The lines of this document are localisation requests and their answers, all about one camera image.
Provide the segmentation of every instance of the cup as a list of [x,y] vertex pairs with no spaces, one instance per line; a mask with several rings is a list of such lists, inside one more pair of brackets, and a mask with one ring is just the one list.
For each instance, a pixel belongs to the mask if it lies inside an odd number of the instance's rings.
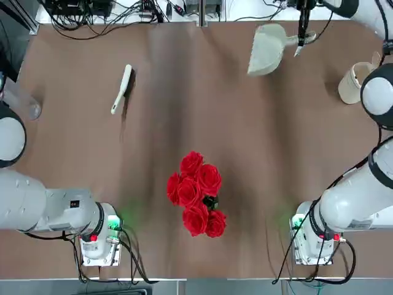
[[360,88],[366,77],[378,67],[380,55],[375,52],[372,63],[356,63],[346,72],[338,85],[338,93],[346,104],[354,104],[360,101]]

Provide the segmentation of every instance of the table surface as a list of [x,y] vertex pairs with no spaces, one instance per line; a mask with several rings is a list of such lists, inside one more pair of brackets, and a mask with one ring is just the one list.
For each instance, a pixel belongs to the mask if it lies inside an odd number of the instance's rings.
[[[377,141],[373,121],[361,105],[343,104],[337,86],[381,41],[355,23],[333,22],[299,57],[288,48],[275,72],[248,77],[257,25],[135,25],[92,41],[41,26],[19,82],[43,102],[42,115],[26,124],[28,146],[15,169],[49,188],[87,187],[113,204],[135,230],[150,278],[273,278],[299,203],[319,197]],[[296,22],[283,25],[288,34],[297,29]],[[136,86],[123,120],[110,108],[127,63]],[[192,238],[182,210],[166,198],[168,177],[191,150],[222,175],[228,227],[221,238]],[[391,234],[346,238],[357,251],[355,277],[392,277]],[[5,231],[0,253],[3,279],[77,277],[68,243]],[[304,277],[313,268],[292,270]],[[319,273],[343,277],[342,257]],[[129,278],[128,255],[103,275]]]
[[[112,8],[112,14],[108,17],[107,22],[115,19],[118,15],[122,14],[126,8],[130,7],[136,0],[117,0],[114,3]],[[174,4],[183,6],[183,0],[172,0]],[[273,0],[265,0],[267,4],[273,4]],[[165,12],[166,9],[166,0],[157,0],[158,6]],[[224,0],[221,7],[221,21],[224,22],[225,19],[228,22],[232,22],[239,18],[243,17],[266,17],[267,15],[272,15],[276,12],[277,8],[273,6],[267,6],[260,0]],[[330,17],[331,11],[329,11],[325,7],[315,7],[310,14],[310,20],[328,20]],[[300,12],[294,8],[286,8],[279,14],[277,14],[273,19],[274,20],[298,20],[300,16]],[[334,14],[332,17],[333,20],[343,20],[341,16]],[[133,23],[139,22],[141,20],[139,14],[131,14],[129,17],[125,19],[121,19],[119,23]],[[41,24],[51,23],[49,14],[43,8],[43,6],[39,6],[36,15],[36,21]],[[172,17],[170,18],[171,22],[196,22],[198,21],[197,15],[190,15],[181,17],[175,11],[172,13]],[[207,22],[218,22],[219,18],[216,14],[209,14],[206,16]],[[252,18],[244,18],[242,21],[253,21]],[[103,24],[104,20],[99,17],[93,18],[94,24]]]

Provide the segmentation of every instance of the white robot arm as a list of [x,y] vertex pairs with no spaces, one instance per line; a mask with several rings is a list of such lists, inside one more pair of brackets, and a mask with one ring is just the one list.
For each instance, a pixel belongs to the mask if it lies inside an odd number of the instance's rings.
[[[384,40],[385,50],[392,49],[392,0],[326,0],[322,3],[333,12],[374,30]],[[393,64],[380,66],[366,78],[361,102],[381,128],[393,130]],[[335,234],[393,228],[393,137],[375,147],[357,168],[328,188],[318,202],[302,203],[291,219],[292,232],[302,221],[294,239],[294,254],[297,264],[308,265],[330,261]]]
[[[323,0],[321,1],[334,13],[362,23],[385,39],[384,23],[378,5],[374,0]],[[388,39],[393,39],[393,7],[389,0],[380,0],[389,27]]]
[[85,266],[117,266],[121,222],[110,204],[86,189],[46,189],[38,180],[0,169],[0,229],[65,230],[80,238]]

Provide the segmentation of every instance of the cable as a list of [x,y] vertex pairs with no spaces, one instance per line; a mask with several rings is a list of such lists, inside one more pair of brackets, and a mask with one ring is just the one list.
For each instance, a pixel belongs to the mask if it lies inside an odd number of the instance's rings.
[[[393,8],[393,2],[391,0],[388,1],[389,5]],[[381,5],[381,2],[379,0],[375,0],[375,4],[378,6],[379,12],[381,13],[382,16],[382,21],[383,21],[383,26],[384,26],[384,30],[385,30],[385,42],[387,42],[387,40],[389,39],[389,28],[387,26],[387,20],[386,20],[386,15],[385,15],[385,11],[383,10],[383,7]],[[379,62],[379,66],[381,66],[384,61],[385,61],[385,52],[383,50],[383,54],[381,57],[381,61]]]
[[65,234],[65,231],[63,231],[62,235],[59,235],[58,237],[41,237],[40,235],[33,235],[29,232],[24,232],[25,235],[31,238],[35,238],[37,240],[44,240],[44,241],[51,241],[51,240],[64,240],[65,238],[71,236],[72,234]]
[[273,7],[275,7],[275,8],[280,8],[280,6],[275,6],[274,4],[268,4],[268,3],[266,3],[266,0],[262,0],[262,1],[263,1],[263,3],[265,3],[266,6],[273,6]]
[[126,236],[126,238],[127,238],[127,241],[129,242],[130,245],[128,246],[128,245],[127,245],[125,242],[123,242],[122,240],[120,240],[120,244],[121,244],[124,248],[126,248],[126,250],[127,250],[127,251],[129,252],[129,254],[131,255],[131,259],[134,261],[134,263],[135,263],[135,265],[136,265],[136,269],[138,270],[139,275],[141,276],[141,278],[143,278],[143,280],[145,281],[145,283],[148,283],[148,284],[150,284],[150,285],[158,283],[158,281],[150,281],[150,280],[147,278],[145,272],[141,269],[141,266],[139,265],[139,261],[136,259],[134,253],[133,253],[132,250],[131,250],[131,240],[130,240],[130,236],[129,236],[128,233],[127,233],[125,230],[123,230],[123,229],[122,229],[122,232],[125,234],[125,236]]
[[330,14],[330,17],[329,17],[329,19],[328,19],[326,25],[325,25],[324,28],[322,29],[322,31],[317,35],[317,37],[316,37],[314,40],[312,40],[312,41],[309,42],[308,44],[314,43],[315,41],[317,41],[317,40],[322,36],[322,34],[325,32],[325,30],[326,30],[327,27],[329,26],[330,22],[332,21],[332,17],[333,17],[333,11],[332,11],[332,13]]
[[168,23],[170,23],[169,18],[168,18],[168,17],[166,16],[166,14],[164,14],[164,12],[162,11],[161,6],[158,4],[158,1],[157,1],[157,0],[154,0],[154,1],[155,1],[155,3],[157,4],[157,7],[160,9],[161,15],[163,15],[163,16],[166,18],[166,21],[167,21]]
[[351,270],[349,271],[349,273],[347,274],[347,276],[341,280],[341,281],[331,281],[331,280],[325,280],[322,278],[317,278],[316,280],[322,283],[326,283],[326,284],[331,284],[331,285],[342,285],[345,284],[347,281],[349,281],[354,272],[355,272],[355,268],[356,268],[356,252],[355,252],[355,248],[353,247],[352,243],[350,241],[346,241],[345,244],[347,244],[349,246],[349,248],[351,249],[352,252],[352,266],[351,266]]
[[245,18],[251,18],[253,20],[263,20],[264,18],[270,18],[270,17],[275,17],[278,13],[280,13],[281,11],[276,11],[275,13],[268,15],[266,17],[241,17],[238,18],[237,20],[234,20],[234,22],[238,22],[240,20],[244,20]]
[[297,228],[297,230],[296,230],[294,236],[290,239],[289,246],[288,246],[287,251],[286,251],[286,253],[285,253],[285,255],[284,255],[284,259],[282,260],[282,264],[281,264],[280,271],[279,271],[279,273],[278,273],[277,278],[271,282],[272,285],[277,284],[278,280],[280,279],[281,274],[282,274],[282,270],[284,269],[285,261],[287,260],[288,253],[289,253],[289,251],[290,251],[290,248],[291,248],[292,244],[294,243],[295,237],[296,237],[297,233],[299,232],[299,230],[302,228],[302,225],[303,225],[303,223],[306,221],[306,219],[307,219],[307,217],[309,216],[309,213],[311,212],[311,210],[314,209],[314,206],[315,206],[315,205],[314,205],[314,202],[313,202],[313,204],[311,204],[310,209],[308,210],[307,214],[305,215],[305,217],[304,217],[303,220],[301,221],[299,227]]
[[378,124],[377,124],[377,126],[378,126],[378,144],[377,144],[377,146],[379,146],[382,141],[382,128]]
[[338,242],[336,248],[334,248],[334,250],[333,250],[332,255],[330,255],[328,261],[324,264],[325,266],[327,266],[329,264],[329,262],[332,261],[334,255],[336,254],[336,252],[339,249],[340,245],[341,245],[341,242]]
[[294,289],[293,289],[292,286],[290,285],[290,282],[289,282],[289,281],[287,281],[287,282],[288,282],[288,285],[289,285],[290,290],[292,291],[292,294],[293,294],[293,295],[296,295]]

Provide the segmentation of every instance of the black cable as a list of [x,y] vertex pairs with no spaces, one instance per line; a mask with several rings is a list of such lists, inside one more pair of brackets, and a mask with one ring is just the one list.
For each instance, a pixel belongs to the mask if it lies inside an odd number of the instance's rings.
[[[377,146],[380,146],[380,145],[381,145],[381,137],[382,137],[382,136],[381,136],[381,128],[380,128],[380,126],[378,126],[378,144],[377,144]],[[353,169],[355,169],[355,168],[358,169],[358,168],[360,168],[361,166],[363,166],[363,165],[367,162],[367,158],[368,158],[368,155],[366,155],[366,157],[364,157],[361,161],[359,161],[358,163],[356,163],[353,167],[351,167],[350,169],[346,170],[342,175],[340,175],[339,177],[337,177],[337,178],[327,187],[327,189],[330,189],[330,188],[332,188],[333,186],[336,186],[337,183],[338,183],[340,180],[342,180],[342,179],[344,178],[344,175],[347,174],[349,171],[351,171],[351,170],[353,170]],[[281,268],[280,268],[280,271],[279,271],[279,273],[278,273],[278,276],[277,276],[276,279],[274,279],[274,280],[271,282],[273,285],[277,284],[277,282],[279,281],[279,279],[280,279],[280,277],[281,277],[282,270],[283,270],[284,265],[285,265],[285,261],[287,260],[289,251],[290,251],[290,249],[291,249],[291,247],[292,247],[292,244],[294,243],[294,240],[295,240],[295,238],[296,238],[296,236],[297,236],[299,230],[302,228],[302,225],[303,225],[303,223],[306,221],[306,219],[307,219],[307,217],[309,216],[311,210],[314,209],[315,205],[319,202],[320,199],[321,199],[321,197],[319,197],[317,200],[315,200],[315,201],[311,204],[311,206],[310,206],[310,208],[309,208],[307,214],[305,215],[305,217],[303,218],[302,222],[300,223],[300,225],[299,225],[298,229],[296,230],[294,236],[290,239],[289,246],[288,246],[287,251],[286,251],[286,253],[285,253],[285,255],[284,255],[284,259],[282,260],[282,264],[281,264]],[[309,278],[306,278],[305,280],[298,280],[298,281],[307,281],[307,282],[309,282]]]
[[[393,4],[391,0],[388,1],[388,3],[391,6]],[[387,42],[387,40],[389,40],[389,28],[387,26],[387,20],[386,20],[385,11],[383,10],[383,7],[382,7],[381,2],[379,0],[375,0],[375,4],[378,6],[379,12],[381,13],[381,16],[382,16],[383,26],[384,26],[384,29],[385,29],[385,40],[384,41]],[[383,51],[381,61],[379,62],[379,66],[381,66],[384,63],[385,56],[386,56],[386,54]]]
[[269,18],[269,20],[272,20],[273,17],[275,17],[277,14],[279,14],[282,11],[281,6],[279,6],[276,10],[276,12]]
[[166,14],[164,13],[164,11],[162,11],[161,6],[158,4],[158,1],[157,1],[157,0],[154,0],[154,1],[155,1],[156,5],[157,5],[158,9],[160,9],[160,11],[159,11],[158,13],[160,13],[162,16],[164,16],[164,17],[166,18],[166,21],[167,21],[168,23],[170,23],[169,18],[166,16]]
[[245,18],[251,18],[253,20],[263,20],[264,18],[275,17],[280,12],[281,11],[278,9],[275,13],[273,13],[271,15],[267,15],[266,17],[241,17],[241,18],[238,18],[237,20],[234,20],[234,22],[238,22],[239,20],[244,20]]
[[142,269],[141,269],[141,266],[139,265],[139,262],[136,260],[136,257],[135,257],[135,255],[134,255],[134,253],[132,252],[131,248],[130,248],[125,242],[123,242],[122,240],[120,240],[120,244],[121,244],[124,248],[126,248],[126,250],[130,253],[131,258],[132,258],[132,260],[134,260],[134,263],[135,263],[135,265],[136,265],[136,268],[137,268],[137,270],[138,270],[138,272],[139,272],[139,275],[141,276],[141,278],[143,278],[143,280],[145,281],[145,283],[148,283],[148,284],[150,284],[150,285],[158,283],[158,281],[150,281],[150,280],[146,277],[145,273],[144,273],[144,272],[142,271]]
[[375,0],[375,4],[378,6],[379,12],[381,13],[381,16],[382,16],[383,26],[385,29],[385,41],[386,41],[389,39],[389,28],[387,27],[387,20],[386,20],[385,11],[383,10],[383,7],[381,5],[381,1]]
[[68,39],[72,39],[72,40],[77,40],[77,41],[86,41],[86,40],[92,40],[95,39],[97,37],[102,37],[105,36],[107,34],[109,34],[110,32],[113,32],[114,30],[120,29],[120,28],[126,28],[127,26],[131,26],[131,25],[135,25],[137,23],[152,23],[155,21],[155,17],[152,17],[152,19],[149,22],[133,22],[133,23],[128,23],[126,25],[121,25],[121,26],[115,26],[113,28],[111,28],[110,30],[106,31],[105,33],[101,32],[99,34],[97,34],[96,36],[92,36],[92,37],[86,37],[86,38],[79,38],[79,37],[72,37],[72,36],[68,36],[66,34],[63,34],[61,31],[58,30],[58,28],[56,28],[56,26],[53,26],[55,28],[55,30],[57,31],[57,33],[61,34],[62,36],[68,38]]
[[37,240],[45,240],[45,241],[51,241],[51,240],[64,240],[65,238],[71,236],[72,234],[65,234],[65,232],[63,232],[62,235],[59,235],[58,237],[41,237],[40,235],[33,235],[29,232],[24,232],[25,235],[27,235],[28,237],[31,238],[35,238]]
[[377,124],[378,126],[378,144],[377,146],[379,146],[379,144],[381,144],[382,141],[382,128]]
[[126,250],[127,250],[127,251],[129,252],[129,254],[131,255],[131,259],[134,261],[135,266],[136,266],[136,269],[138,270],[138,273],[139,273],[139,275],[141,276],[141,278],[145,281],[145,283],[148,283],[148,284],[150,284],[150,285],[158,283],[158,281],[150,281],[150,280],[147,278],[147,275],[145,274],[145,272],[141,269],[141,266],[139,265],[138,259],[136,259],[134,253],[132,252],[130,236],[129,236],[128,233],[127,233],[125,230],[123,230],[123,229],[122,229],[122,232],[125,234],[125,236],[126,236],[126,238],[127,238],[127,241],[128,241],[128,243],[129,243],[130,245],[128,246],[128,245],[127,245],[125,242],[123,242],[122,240],[120,240],[120,244],[121,244],[124,248],[126,248]]
[[329,26],[330,22],[332,21],[332,17],[333,17],[333,11],[332,11],[332,13],[330,14],[330,17],[329,17],[329,19],[328,19],[326,25],[325,25],[324,28],[322,29],[322,31],[316,36],[316,38],[315,38],[314,40],[312,40],[312,41],[311,41],[310,43],[308,43],[308,44],[314,43],[315,41],[317,41],[317,40],[322,36],[322,34],[326,31],[327,27]]
[[329,260],[324,264],[325,266],[327,266],[329,264],[329,262],[332,261],[334,255],[336,254],[336,252],[339,249],[340,245],[341,245],[341,242],[338,242],[336,248],[334,248],[334,250],[333,250],[332,255],[330,255],[330,257],[329,257]]
[[275,7],[275,8],[280,8],[280,6],[275,6],[274,4],[268,4],[268,3],[266,3],[266,0],[262,0],[262,1],[263,1],[263,3],[265,3],[266,6],[273,6],[273,7]]
[[317,278],[316,281],[319,281],[321,283],[326,283],[326,284],[331,284],[331,285],[342,285],[345,284],[346,282],[348,282],[352,276],[354,275],[355,272],[355,268],[356,268],[356,252],[355,252],[355,248],[353,247],[352,243],[350,241],[346,241],[345,244],[347,244],[349,246],[349,248],[351,249],[352,252],[352,266],[351,266],[351,270],[349,271],[349,273],[347,274],[347,276],[340,281],[331,281],[331,280],[325,280],[323,278]]
[[282,260],[282,264],[281,264],[280,271],[279,271],[279,273],[278,273],[277,278],[271,282],[272,285],[277,284],[277,282],[279,281],[279,279],[280,279],[280,277],[281,277],[281,274],[282,274],[282,270],[284,269],[285,261],[287,260],[287,257],[288,257],[290,248],[291,248],[292,244],[294,243],[294,240],[295,240],[295,237],[296,237],[297,233],[298,233],[299,230],[302,228],[303,223],[306,221],[307,217],[309,216],[309,213],[311,212],[312,209],[314,209],[314,206],[315,206],[315,205],[313,205],[313,204],[310,206],[310,209],[308,210],[307,214],[305,215],[305,217],[304,217],[303,220],[301,221],[301,223],[300,223],[298,229],[296,230],[294,236],[290,239],[289,246],[288,246],[287,251],[286,251],[286,253],[285,253],[285,255],[284,255],[284,259]]

